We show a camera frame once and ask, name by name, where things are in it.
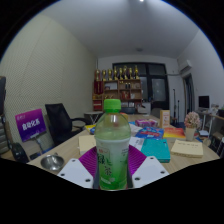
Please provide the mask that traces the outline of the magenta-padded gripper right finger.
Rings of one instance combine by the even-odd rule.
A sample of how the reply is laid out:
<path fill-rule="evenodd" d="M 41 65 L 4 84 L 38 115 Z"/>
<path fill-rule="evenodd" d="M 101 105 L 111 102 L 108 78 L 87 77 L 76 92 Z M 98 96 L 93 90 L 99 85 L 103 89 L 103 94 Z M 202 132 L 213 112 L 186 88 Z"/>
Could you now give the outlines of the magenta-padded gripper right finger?
<path fill-rule="evenodd" d="M 147 157 L 137 148 L 129 146 L 127 171 L 129 188 L 140 188 L 168 175 L 168 171 L 155 156 Z"/>

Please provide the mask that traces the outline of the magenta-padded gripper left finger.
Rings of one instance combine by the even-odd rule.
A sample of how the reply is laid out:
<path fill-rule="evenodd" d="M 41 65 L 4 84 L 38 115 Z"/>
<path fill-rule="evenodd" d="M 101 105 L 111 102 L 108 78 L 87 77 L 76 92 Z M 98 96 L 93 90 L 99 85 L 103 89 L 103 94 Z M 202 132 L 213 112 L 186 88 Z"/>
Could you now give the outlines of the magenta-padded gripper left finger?
<path fill-rule="evenodd" d="M 58 176 L 84 188 L 98 189 L 99 174 L 96 148 L 91 148 L 79 159 L 70 159 Z"/>

